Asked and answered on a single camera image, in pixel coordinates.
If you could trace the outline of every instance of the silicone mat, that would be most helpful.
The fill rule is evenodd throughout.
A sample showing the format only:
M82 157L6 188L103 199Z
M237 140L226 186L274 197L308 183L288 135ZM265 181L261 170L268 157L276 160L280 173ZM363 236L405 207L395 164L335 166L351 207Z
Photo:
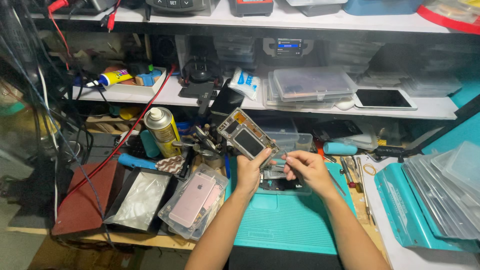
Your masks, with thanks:
M344 199L355 214L347 181L340 175L342 166L337 163L326 165L347 194ZM235 158L230 160L230 175L225 199L237 184ZM309 196L253 195L234 245L337 254L325 207L315 193Z

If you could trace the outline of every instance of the white shelf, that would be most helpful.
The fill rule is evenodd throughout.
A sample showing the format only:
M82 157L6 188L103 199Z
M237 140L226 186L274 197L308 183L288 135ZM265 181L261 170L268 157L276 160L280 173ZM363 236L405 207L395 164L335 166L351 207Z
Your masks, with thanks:
M80 88L73 87L73 98L76 98ZM177 105L177 106L198 106L197 100L194 98L181 98L178 96L181 86L178 83L177 77L171 77L164 88L155 99L154 104L163 105ZM151 97L124 93L115 93L109 91L102 92L108 101L112 102L133 102L133 103L147 103ZM250 110L266 110L262 104L262 97L259 97L258 102L252 101L248 98L243 100L242 109ZM102 101L99 92L92 88L84 87L81 100L95 100ZM330 110L283 110L283 111L299 111L299 112L313 112L313 113L332 113L332 114L346 114L346 115L368 115L368 116L385 116L397 118L417 118L417 119L436 119L436 120L454 120L456 119L455 111L458 109L453 101L446 98L412 98L418 106L418 110L356 110L351 108L349 110L340 110L333 107Z
M353 16L343 10L336 14L317 17L307 17L286 1L274 1L274 10L270 17L235 16L235 8L231 7L230 0L220 0L211 16L188 15L160 15L152 14L150 23L166 24L199 24L199 25L233 25L233 26L261 26L282 28L309 28L309 29L349 29L349 30L377 30L424 33L450 33L452 30L431 23L418 14L410 15L381 15L381 16ZM72 20L100 21L110 12L103 12L96 16L74 15ZM67 15L54 15L56 19L68 19ZM144 9L128 10L119 8L115 16L116 22L146 22Z

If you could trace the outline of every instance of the hand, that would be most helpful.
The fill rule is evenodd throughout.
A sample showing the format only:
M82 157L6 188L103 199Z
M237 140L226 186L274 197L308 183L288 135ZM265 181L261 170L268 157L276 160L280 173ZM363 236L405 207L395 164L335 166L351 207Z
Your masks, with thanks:
M235 191L253 196L260 183L260 165L272 153L271 148L265 148L255 159L248 160L244 155L237 157L237 187Z
M330 180L322 156L305 151L293 151L288 153L288 156L283 155L282 159L287 161L283 170L287 175L287 180L297 178L292 170L293 168L303 176L305 182L322 199L339 195L332 180Z

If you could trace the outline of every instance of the spray can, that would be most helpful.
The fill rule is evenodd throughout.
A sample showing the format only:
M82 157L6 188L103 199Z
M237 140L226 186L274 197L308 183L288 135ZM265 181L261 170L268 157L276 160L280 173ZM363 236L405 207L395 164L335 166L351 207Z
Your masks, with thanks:
M100 74L98 81L92 81L91 83L88 83L87 87L98 86L100 84L109 86L132 78L133 77L128 74L128 71L126 69L120 69L117 71L105 72L103 74Z
M169 110L162 107L151 108L145 114L144 123L165 158L181 155L181 148L172 145L172 142L180 141L180 136Z

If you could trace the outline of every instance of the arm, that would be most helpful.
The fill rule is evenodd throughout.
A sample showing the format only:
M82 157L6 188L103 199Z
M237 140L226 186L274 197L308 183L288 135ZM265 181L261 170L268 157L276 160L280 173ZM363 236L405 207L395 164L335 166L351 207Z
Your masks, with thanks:
M272 150L266 148L254 160L237 157L237 187L225 201L188 258L186 270L222 269L248 203L258 188L260 165Z
M283 158L287 161L284 169L287 179L296 178L292 170L294 168L303 175L305 182L324 202L335 235L338 254L345 269L390 269L380 251L335 189L322 157L305 151L294 151Z

